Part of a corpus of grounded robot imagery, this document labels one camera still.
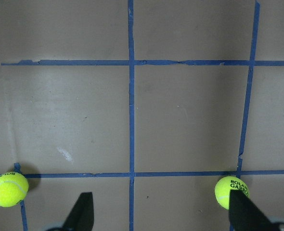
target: neon green ball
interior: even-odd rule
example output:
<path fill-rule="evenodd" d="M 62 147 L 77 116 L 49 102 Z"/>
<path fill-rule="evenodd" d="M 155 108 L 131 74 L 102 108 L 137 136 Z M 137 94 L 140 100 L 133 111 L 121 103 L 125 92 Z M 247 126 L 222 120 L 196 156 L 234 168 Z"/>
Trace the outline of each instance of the neon green ball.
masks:
<path fill-rule="evenodd" d="M 218 203 L 226 209 L 229 209 L 230 190 L 240 190 L 249 197 L 249 189 L 241 179 L 231 176 L 220 179 L 215 187 L 215 196 Z"/>
<path fill-rule="evenodd" d="M 22 201 L 28 191 L 27 179 L 17 172 L 0 175 L 0 206 L 11 207 Z"/>

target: gray floor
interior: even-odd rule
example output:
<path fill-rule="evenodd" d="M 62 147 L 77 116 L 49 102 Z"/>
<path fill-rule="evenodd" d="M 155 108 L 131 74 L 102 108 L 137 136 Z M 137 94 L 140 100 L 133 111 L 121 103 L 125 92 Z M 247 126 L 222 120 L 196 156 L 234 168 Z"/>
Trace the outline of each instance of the gray floor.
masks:
<path fill-rule="evenodd" d="M 259 0 L 255 59 L 284 61 L 284 0 Z M 135 0 L 136 60 L 249 60 L 255 1 Z M 127 0 L 0 0 L 0 174 L 129 172 L 129 66 L 13 66 L 128 60 Z M 236 171 L 248 65 L 136 65 L 135 172 Z M 284 218 L 284 66 L 255 66 L 242 170 L 252 200 Z M 135 231 L 229 230 L 220 175 L 136 177 Z M 94 231 L 129 229 L 129 177 L 29 179 L 29 231 L 94 196 Z M 20 206 L 0 231 L 23 230 Z"/>

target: white smudge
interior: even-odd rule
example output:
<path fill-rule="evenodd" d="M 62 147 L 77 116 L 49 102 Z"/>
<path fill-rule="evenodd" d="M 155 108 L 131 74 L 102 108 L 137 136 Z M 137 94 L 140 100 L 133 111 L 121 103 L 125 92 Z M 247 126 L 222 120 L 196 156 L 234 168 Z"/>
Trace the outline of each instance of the white smudge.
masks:
<path fill-rule="evenodd" d="M 62 154 L 65 157 L 65 159 L 67 161 L 69 161 L 69 162 L 73 161 L 73 157 L 71 156 L 71 154 L 68 151 L 66 151 L 65 149 L 63 149 L 61 147 L 57 147 L 56 149 L 59 151 L 60 154 Z"/>

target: yellow tennis ball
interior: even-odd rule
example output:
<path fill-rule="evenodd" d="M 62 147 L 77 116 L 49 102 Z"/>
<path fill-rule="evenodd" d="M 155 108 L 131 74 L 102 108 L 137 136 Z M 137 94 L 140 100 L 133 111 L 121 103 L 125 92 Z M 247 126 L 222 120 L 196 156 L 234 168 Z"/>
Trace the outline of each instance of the yellow tennis ball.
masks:
<path fill-rule="evenodd" d="M 226 209 L 229 209 L 230 190 L 240 190 L 249 197 L 249 189 L 242 180 L 231 176 L 220 179 L 215 187 L 215 196 L 218 203 Z"/>
<path fill-rule="evenodd" d="M 27 179 L 17 172 L 0 175 L 0 206 L 11 207 L 26 197 Z"/>

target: taped grid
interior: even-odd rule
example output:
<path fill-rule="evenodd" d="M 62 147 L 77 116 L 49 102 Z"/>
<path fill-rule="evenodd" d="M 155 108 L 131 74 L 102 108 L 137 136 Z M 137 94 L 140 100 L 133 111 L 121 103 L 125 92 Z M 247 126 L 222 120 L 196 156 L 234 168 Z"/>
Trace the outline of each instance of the taped grid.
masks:
<path fill-rule="evenodd" d="M 284 66 L 284 61 L 255 61 L 255 53 L 258 37 L 260 4 L 255 2 L 254 23 L 252 31 L 251 52 L 249 60 L 135 60 L 134 58 L 134 38 L 133 38 L 133 23 L 134 23 L 134 0 L 128 0 L 128 39 L 129 39 L 129 59 L 128 60 L 41 60 L 33 62 L 32 60 L 22 60 L 18 63 L 1 63 L 1 65 L 17 65 L 17 66 L 71 66 L 71 65 L 112 65 L 112 66 L 129 66 L 129 172 L 128 173 L 64 173 L 64 174 L 26 174 L 27 178 L 101 178 L 101 177 L 126 177 L 130 179 L 129 184 L 129 231 L 134 230 L 134 179 L 135 177 L 184 177 L 184 176 L 225 176 L 236 175 L 279 175 L 284 174 L 284 170 L 255 170 L 242 171 L 242 155 L 245 147 L 245 135 L 247 129 L 247 121 L 249 114 L 249 105 L 251 97 L 252 79 L 255 66 Z M 238 165 L 236 171 L 197 171 L 197 172 L 135 172 L 134 169 L 134 80 L 136 65 L 240 65 L 248 66 L 248 78 L 245 94 L 245 106 L 243 114 L 242 131 L 240 138 L 240 146 L 238 153 Z M 20 172 L 20 165 L 15 163 L 15 171 Z M 20 203 L 22 223 L 24 231 L 28 231 L 26 208 L 24 202 Z"/>

